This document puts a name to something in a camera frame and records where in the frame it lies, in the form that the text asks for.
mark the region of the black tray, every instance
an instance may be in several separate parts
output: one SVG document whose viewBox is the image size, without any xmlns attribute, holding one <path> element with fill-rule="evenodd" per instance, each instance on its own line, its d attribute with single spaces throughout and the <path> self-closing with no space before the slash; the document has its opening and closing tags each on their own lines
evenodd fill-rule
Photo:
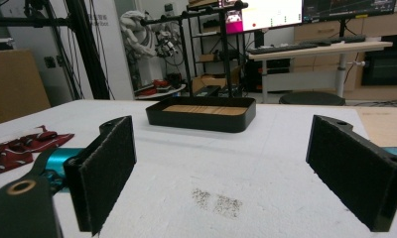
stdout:
<svg viewBox="0 0 397 238">
<path fill-rule="evenodd" d="M 221 107 L 226 110 L 235 107 L 243 108 L 243 112 L 228 115 L 166 111 L 173 106 L 191 106 L 196 111 L 209 107 Z M 256 101 L 253 98 L 171 97 L 146 108 L 146 113 L 151 125 L 237 133 L 244 131 L 254 119 L 255 107 Z"/>
</svg>

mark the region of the wooden cabinet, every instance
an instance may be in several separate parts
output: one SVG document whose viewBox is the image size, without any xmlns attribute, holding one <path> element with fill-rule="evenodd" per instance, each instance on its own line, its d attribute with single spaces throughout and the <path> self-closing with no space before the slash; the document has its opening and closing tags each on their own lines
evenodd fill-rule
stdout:
<svg viewBox="0 0 397 238">
<path fill-rule="evenodd" d="M 367 37 L 382 37 L 397 35 L 397 13 L 393 15 L 376 16 L 365 19 L 352 19 L 347 24 L 350 31 L 345 35 L 363 34 Z M 295 27 L 295 43 L 307 40 L 338 37 L 340 23 L 322 22 Z M 365 53 L 348 54 L 346 61 L 363 61 Z M 337 68 L 339 56 L 317 56 L 294 59 L 295 72 L 334 70 Z M 347 100 L 394 100 L 397 99 L 397 86 L 362 86 L 362 68 L 346 66 L 346 82 L 344 97 Z"/>
</svg>

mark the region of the monitor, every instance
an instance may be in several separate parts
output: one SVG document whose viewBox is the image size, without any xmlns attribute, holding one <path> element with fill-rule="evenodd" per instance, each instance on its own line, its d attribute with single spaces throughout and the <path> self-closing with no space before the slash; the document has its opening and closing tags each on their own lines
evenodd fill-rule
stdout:
<svg viewBox="0 0 397 238">
<path fill-rule="evenodd" d="M 396 0 L 304 0 L 303 22 L 365 18 L 394 13 Z"/>
<path fill-rule="evenodd" d="M 219 0 L 221 7 L 236 0 Z M 302 0 L 243 0 L 248 7 L 226 13 L 226 33 L 289 27 L 302 23 Z"/>
</svg>

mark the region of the white table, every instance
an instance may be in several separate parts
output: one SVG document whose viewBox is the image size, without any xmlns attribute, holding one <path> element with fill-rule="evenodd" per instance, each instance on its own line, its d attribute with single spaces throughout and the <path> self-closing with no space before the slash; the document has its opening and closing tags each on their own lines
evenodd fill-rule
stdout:
<svg viewBox="0 0 397 238">
<path fill-rule="evenodd" d="M 80 100 L 0 124 L 0 136 L 46 125 L 75 133 L 64 148 L 84 148 L 98 126 L 132 115 L 138 163 L 100 237 L 397 237 L 397 212 L 388 233 L 371 233 L 306 163 L 314 114 L 366 132 L 345 107 L 257 105 L 238 134 L 151 126 L 150 101 Z M 0 187 L 25 174 L 0 175 Z M 68 193 L 54 196 L 65 237 L 78 231 Z"/>
<path fill-rule="evenodd" d="M 268 102 L 267 91 L 300 90 L 313 88 L 335 88 L 337 96 L 343 97 L 346 74 L 346 55 L 359 52 L 382 51 L 393 46 L 387 42 L 362 42 L 352 44 L 332 44 L 328 47 L 280 52 L 263 55 L 250 55 L 251 60 L 263 61 L 263 103 Z M 320 72 L 291 72 L 267 74 L 265 60 L 303 58 L 313 56 L 339 55 L 337 70 Z"/>
</svg>

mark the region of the desk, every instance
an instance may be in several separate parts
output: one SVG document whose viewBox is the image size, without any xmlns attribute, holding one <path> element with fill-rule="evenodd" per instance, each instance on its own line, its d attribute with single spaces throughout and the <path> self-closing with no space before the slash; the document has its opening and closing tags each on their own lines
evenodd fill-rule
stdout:
<svg viewBox="0 0 397 238">
<path fill-rule="evenodd" d="M 335 88 L 337 96 L 343 97 L 346 74 L 346 54 L 358 52 L 382 51 L 391 47 L 392 43 L 363 42 L 352 44 L 332 44 L 329 47 L 317 47 L 290 52 L 280 52 L 263 55 L 250 55 L 251 60 L 265 61 L 287 58 L 303 58 L 324 55 L 340 55 L 339 66 L 336 71 L 321 72 L 292 72 L 288 74 L 267 74 L 267 65 L 263 63 L 262 86 L 263 103 L 267 103 L 267 91 L 299 90 L 313 88 Z"/>
<path fill-rule="evenodd" d="M 306 163 L 313 115 L 367 137 L 370 116 L 361 121 L 359 109 L 258 104 L 248 128 L 231 134 L 151 126 L 145 108 L 154 103 L 74 101 L 0 124 L 0 136 L 46 125 L 75 133 L 64 147 L 83 148 L 103 122 L 133 116 L 138 163 L 100 237 L 397 237 L 397 212 L 390 232 L 369 232 Z M 0 175 L 0 187 L 31 167 Z M 68 193 L 54 202 L 65 237 L 90 237 L 78 231 Z"/>
</svg>

